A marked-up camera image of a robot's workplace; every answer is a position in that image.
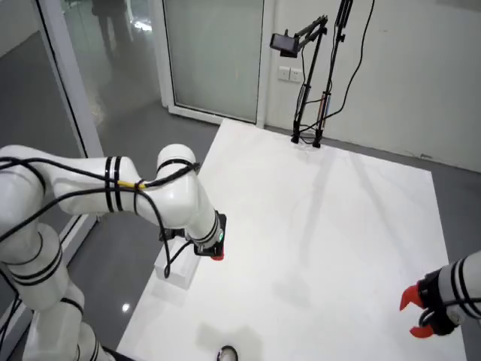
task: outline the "white wall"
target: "white wall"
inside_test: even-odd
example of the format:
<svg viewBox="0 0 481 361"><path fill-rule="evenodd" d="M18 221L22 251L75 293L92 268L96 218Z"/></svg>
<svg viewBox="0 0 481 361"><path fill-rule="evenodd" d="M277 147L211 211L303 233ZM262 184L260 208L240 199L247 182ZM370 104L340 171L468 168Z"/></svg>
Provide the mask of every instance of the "white wall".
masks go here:
<svg viewBox="0 0 481 361"><path fill-rule="evenodd" d="M38 31L31 0L0 0L0 57Z"/></svg>
<svg viewBox="0 0 481 361"><path fill-rule="evenodd" d="M332 25L340 0L278 0L275 32L298 31L329 17L316 64L311 99L325 88ZM331 111L340 107L359 59L371 0L355 0L334 71ZM481 2L479 0L377 0L365 59L343 112L325 136L481 171ZM305 51L307 65L314 44ZM267 124L292 128L299 84L277 79L279 65L301 59L273 53ZM303 123L315 120L311 105Z"/></svg>

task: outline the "door frame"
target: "door frame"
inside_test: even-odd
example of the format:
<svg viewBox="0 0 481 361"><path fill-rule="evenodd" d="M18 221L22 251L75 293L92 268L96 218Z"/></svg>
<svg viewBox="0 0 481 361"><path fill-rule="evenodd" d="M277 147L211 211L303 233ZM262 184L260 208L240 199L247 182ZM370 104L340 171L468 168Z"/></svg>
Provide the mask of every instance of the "door frame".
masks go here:
<svg viewBox="0 0 481 361"><path fill-rule="evenodd" d="M103 157L104 152L98 138L60 1L31 0L31 3L80 153L86 158ZM96 217L87 214L73 216L68 221L59 234L65 263L68 264L71 261L95 223ZM12 306L13 303L0 316L0 326L4 325ZM10 327L7 329L0 361L8 359L31 320L32 312L23 303L20 303L15 310Z"/></svg>
<svg viewBox="0 0 481 361"><path fill-rule="evenodd" d="M269 69L271 67L271 49L269 43L274 30L275 0L264 0L262 14L261 63L259 66L259 88L257 98L256 125L264 128L268 103ZM162 105L169 113L183 117L220 124L226 117L199 110L181 107L175 104L172 83L171 61L168 52L167 29L165 22L164 0L149 0L149 12L152 17L154 50L156 54L157 73L160 82Z"/></svg>

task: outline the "person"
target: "person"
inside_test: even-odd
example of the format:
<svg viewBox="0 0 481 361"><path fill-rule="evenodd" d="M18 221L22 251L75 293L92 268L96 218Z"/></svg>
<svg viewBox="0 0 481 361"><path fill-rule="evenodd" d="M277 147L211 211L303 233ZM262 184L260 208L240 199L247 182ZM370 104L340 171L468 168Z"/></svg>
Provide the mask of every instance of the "person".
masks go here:
<svg viewBox="0 0 481 361"><path fill-rule="evenodd" d="M92 14L98 18L107 57L113 60L114 51L128 49L130 44L129 28L126 22L127 6L124 0L92 0ZM110 41L108 19L112 22L116 49Z"/></svg>

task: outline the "glass door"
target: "glass door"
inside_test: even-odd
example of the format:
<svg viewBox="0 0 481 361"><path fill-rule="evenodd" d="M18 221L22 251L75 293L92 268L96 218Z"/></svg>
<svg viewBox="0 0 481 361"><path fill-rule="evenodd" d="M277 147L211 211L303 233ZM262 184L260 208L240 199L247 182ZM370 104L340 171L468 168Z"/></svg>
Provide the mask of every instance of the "glass door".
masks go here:
<svg viewBox="0 0 481 361"><path fill-rule="evenodd" d="M151 2L168 110L263 127L274 0Z"/></svg>
<svg viewBox="0 0 481 361"><path fill-rule="evenodd" d="M52 17L45 2L55 3L0 1L0 147L21 144L58 156L102 156L83 85L78 82L78 68L68 58L68 39L62 37L65 22ZM41 222L59 233L68 262L95 217L72 217L55 207ZM30 311L21 303L13 305L13 300L12 289L0 278L0 327L5 331L1 361L8 358L32 318ZM12 307L14 318L6 329Z"/></svg>

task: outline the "white block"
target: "white block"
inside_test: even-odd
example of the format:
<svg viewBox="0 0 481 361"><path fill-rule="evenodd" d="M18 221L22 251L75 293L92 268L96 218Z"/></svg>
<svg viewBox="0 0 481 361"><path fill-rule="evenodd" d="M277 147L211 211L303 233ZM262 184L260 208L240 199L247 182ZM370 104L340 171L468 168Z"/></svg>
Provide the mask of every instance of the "white block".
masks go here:
<svg viewBox="0 0 481 361"><path fill-rule="evenodd" d="M186 243L181 237L176 237L168 242L171 257ZM169 278L164 277L164 268L167 265L165 258L165 250L162 248L155 262L156 275L159 280L168 282L180 288L187 290L194 278L195 270L201 257L194 254L194 246L187 246L186 249L171 264L171 274Z"/></svg>

